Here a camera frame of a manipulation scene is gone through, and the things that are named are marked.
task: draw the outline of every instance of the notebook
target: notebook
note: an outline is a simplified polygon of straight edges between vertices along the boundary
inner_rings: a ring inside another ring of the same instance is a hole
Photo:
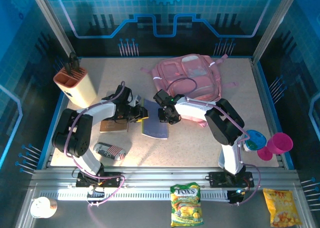
[[[160,105],[147,99],[142,100],[142,105],[148,110],[149,116],[142,120],[142,134],[155,139],[168,139],[168,124],[161,123],[158,118]]]
[[[128,121],[126,119],[119,120],[103,120],[100,124],[100,133],[121,133],[128,131]]]

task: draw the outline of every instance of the beige tabletop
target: beige tabletop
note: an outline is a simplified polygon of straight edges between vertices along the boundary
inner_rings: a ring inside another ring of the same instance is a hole
[[[164,58],[85,58],[81,66],[88,70],[99,101],[106,94],[114,93],[122,80],[132,89],[132,93],[153,100],[157,92],[150,75],[142,73],[141,67],[152,69]],[[254,129],[270,138],[266,118],[257,91],[254,76],[248,59],[227,59],[219,67],[222,84],[238,82],[233,88],[224,88],[222,97],[227,99],[244,120],[245,129]],[[69,102],[69,108],[78,109]],[[214,139],[208,127],[202,128],[197,123],[182,120],[175,125],[168,125],[168,140],[153,139],[141,135],[141,124],[130,123],[128,133],[102,133],[100,123],[92,127],[90,149],[97,142],[119,146],[127,155],[122,161],[114,161],[94,153],[105,166],[202,166],[218,167],[221,145]],[[261,160],[256,152],[242,152],[245,163],[259,167],[278,167],[277,158]],[[52,166],[74,166],[71,159],[55,149]]]

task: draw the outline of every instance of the fox's candy bag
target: fox's candy bag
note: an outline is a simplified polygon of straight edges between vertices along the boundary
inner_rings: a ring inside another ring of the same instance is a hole
[[[270,212],[273,227],[289,227],[302,224],[299,218],[292,191],[263,189],[266,205]]]
[[[204,223],[200,207],[200,186],[197,183],[174,185],[171,192],[171,227],[196,226]]]

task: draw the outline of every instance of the glass panel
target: glass panel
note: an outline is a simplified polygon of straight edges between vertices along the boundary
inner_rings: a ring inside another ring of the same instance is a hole
[[[281,0],[49,0],[79,56],[251,56]]]
[[[66,57],[35,0],[0,0],[0,19],[0,226],[14,227],[60,95],[53,76]],[[38,150],[22,149],[29,144]]]
[[[319,2],[294,0],[260,61],[297,169],[320,167]]]

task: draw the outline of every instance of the small white cup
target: small white cup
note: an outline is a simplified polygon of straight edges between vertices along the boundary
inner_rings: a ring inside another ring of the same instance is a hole
[[[55,214],[57,207],[56,200],[39,197],[33,200],[30,213],[34,218],[49,218]]]

